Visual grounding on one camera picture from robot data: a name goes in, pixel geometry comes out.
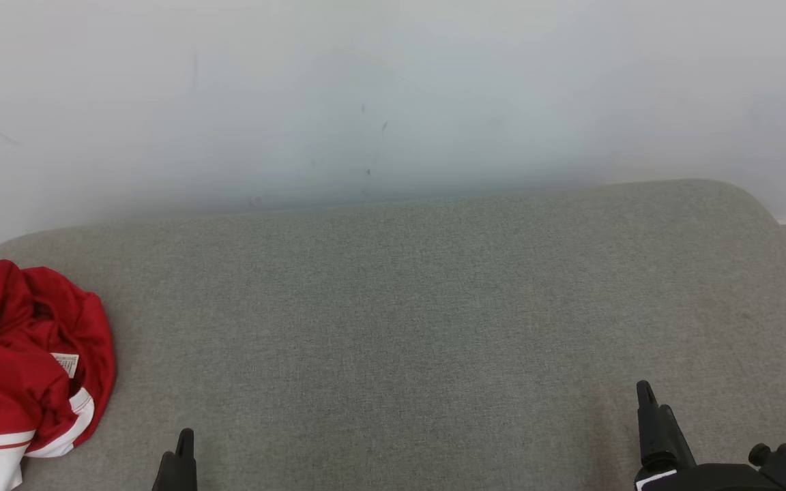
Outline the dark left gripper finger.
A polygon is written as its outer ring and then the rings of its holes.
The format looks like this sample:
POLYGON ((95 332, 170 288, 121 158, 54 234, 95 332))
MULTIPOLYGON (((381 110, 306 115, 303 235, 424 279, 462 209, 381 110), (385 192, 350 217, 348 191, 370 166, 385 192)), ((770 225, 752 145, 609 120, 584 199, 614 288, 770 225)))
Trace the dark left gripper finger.
POLYGON ((177 489, 197 491, 197 464, 194 459, 194 431, 184 428, 177 441, 177 489))
POLYGON ((152 491, 177 491, 177 455, 172 451, 162 454, 152 491))

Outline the grey fabric sofa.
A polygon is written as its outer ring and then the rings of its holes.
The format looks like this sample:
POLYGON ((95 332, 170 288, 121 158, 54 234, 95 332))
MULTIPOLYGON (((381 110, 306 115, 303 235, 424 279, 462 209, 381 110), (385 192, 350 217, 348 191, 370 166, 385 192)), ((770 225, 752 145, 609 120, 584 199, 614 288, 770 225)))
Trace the grey fabric sofa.
POLYGON ((24 491, 631 491, 651 383, 699 462, 786 443, 786 233, 708 180, 54 230, 117 381, 24 491))

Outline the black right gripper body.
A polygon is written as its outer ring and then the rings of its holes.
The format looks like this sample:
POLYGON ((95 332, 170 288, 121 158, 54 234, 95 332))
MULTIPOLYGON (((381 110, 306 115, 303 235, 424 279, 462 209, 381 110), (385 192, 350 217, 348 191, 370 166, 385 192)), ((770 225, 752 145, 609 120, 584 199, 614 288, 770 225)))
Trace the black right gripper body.
POLYGON ((748 465, 699 465, 640 479, 635 491, 766 491, 766 478, 748 465))

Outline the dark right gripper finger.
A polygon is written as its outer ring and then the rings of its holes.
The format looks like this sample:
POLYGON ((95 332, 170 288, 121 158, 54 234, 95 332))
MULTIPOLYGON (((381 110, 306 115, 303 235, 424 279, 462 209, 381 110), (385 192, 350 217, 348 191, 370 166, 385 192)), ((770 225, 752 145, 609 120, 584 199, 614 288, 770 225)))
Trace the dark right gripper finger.
POLYGON ((686 470, 696 467, 697 463, 686 441, 680 425, 669 405, 659 406, 660 418, 665 432, 665 447, 675 457, 677 470, 686 470))
POLYGON ((659 422, 659 404, 648 381, 637 382, 637 425, 642 467, 656 466, 663 460, 663 429, 659 422))

